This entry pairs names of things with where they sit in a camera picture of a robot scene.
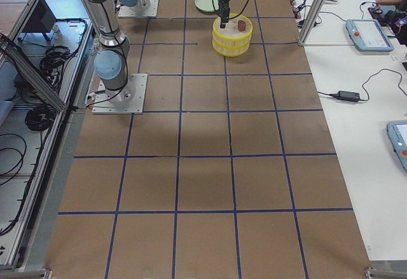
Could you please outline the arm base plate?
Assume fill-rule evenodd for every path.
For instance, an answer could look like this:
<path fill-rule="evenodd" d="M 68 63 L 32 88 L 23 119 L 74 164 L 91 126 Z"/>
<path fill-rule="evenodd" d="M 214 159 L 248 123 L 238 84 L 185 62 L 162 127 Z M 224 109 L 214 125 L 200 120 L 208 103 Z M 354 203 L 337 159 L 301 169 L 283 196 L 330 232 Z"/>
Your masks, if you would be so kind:
<path fill-rule="evenodd" d="M 156 18 L 159 0 L 118 0 L 119 18 Z"/>
<path fill-rule="evenodd" d="M 93 114 L 142 114 L 146 94 L 148 75 L 131 74 L 126 87 L 113 99 L 114 93 L 106 90 L 104 83 L 99 81 L 99 90 L 104 93 L 97 94 L 92 106 Z"/>

